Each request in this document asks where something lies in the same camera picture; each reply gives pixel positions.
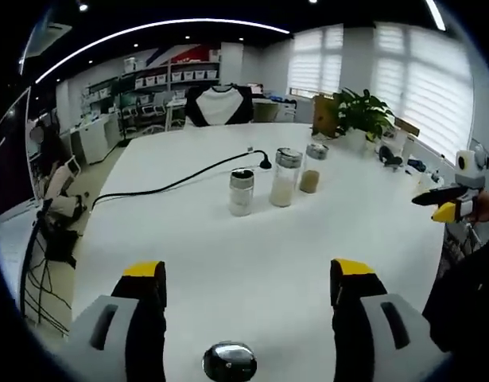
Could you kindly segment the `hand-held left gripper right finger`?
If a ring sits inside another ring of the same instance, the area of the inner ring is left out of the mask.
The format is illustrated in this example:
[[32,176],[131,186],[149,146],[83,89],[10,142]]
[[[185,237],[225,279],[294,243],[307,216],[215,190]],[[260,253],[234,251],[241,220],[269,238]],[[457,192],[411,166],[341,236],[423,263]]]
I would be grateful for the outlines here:
[[330,268],[336,381],[448,381],[452,356],[430,337],[422,314],[390,294],[365,263]]

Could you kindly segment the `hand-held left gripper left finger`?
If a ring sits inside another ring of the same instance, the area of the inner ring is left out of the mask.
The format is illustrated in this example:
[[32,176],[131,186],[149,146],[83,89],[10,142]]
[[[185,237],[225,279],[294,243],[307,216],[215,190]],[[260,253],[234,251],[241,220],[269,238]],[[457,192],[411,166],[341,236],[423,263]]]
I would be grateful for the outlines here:
[[164,262],[126,268],[72,323],[69,371],[78,381],[165,381],[166,306]]

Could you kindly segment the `person's right hand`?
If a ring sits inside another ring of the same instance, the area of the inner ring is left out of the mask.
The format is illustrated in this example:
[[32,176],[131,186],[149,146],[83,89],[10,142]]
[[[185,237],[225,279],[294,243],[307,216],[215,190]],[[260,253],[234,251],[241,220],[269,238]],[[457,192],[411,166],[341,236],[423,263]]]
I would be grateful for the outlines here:
[[489,192],[482,191],[478,195],[468,219],[474,222],[489,222]]

